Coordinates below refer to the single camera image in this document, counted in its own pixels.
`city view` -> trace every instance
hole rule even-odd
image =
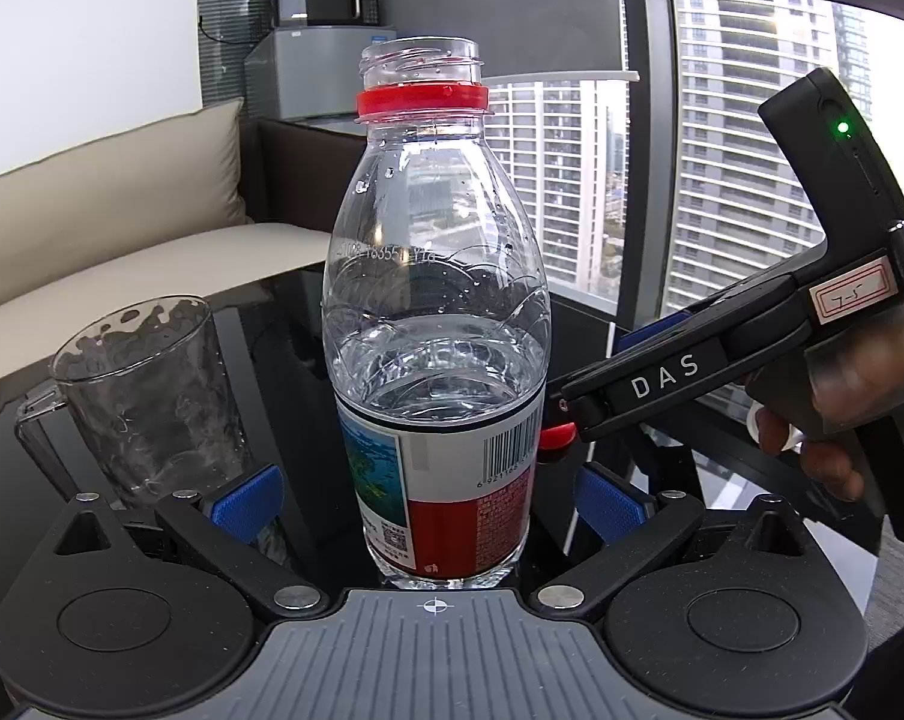
[[[824,0],[673,0],[676,194],[662,314],[823,238],[758,105],[815,67],[843,82],[904,193],[904,22]],[[628,84],[493,87],[487,138],[551,283],[615,301],[627,205]]]
[[[493,86],[486,138],[535,229],[549,282],[616,300],[628,165],[626,81]]]

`red label section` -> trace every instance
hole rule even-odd
[[[436,579],[481,574],[516,549],[525,529],[532,467],[495,493],[459,503],[409,501],[415,573]]]

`bottle label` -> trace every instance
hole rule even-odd
[[[525,533],[545,388],[481,427],[415,432],[342,401],[345,452],[372,546],[412,574],[480,574]]]

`label sticker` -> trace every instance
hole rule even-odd
[[[898,291],[892,263],[888,257],[879,257],[847,274],[810,287],[809,296],[820,324],[826,324],[885,300]]]
[[[425,433],[373,423],[339,403],[369,542],[439,579],[482,573],[525,533],[545,390],[472,430]]]
[[[644,367],[607,388],[614,412],[631,412],[713,375],[729,365],[719,338],[697,343],[655,365]]]

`white wall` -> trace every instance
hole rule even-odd
[[[200,107],[196,0],[0,0],[0,173]]]

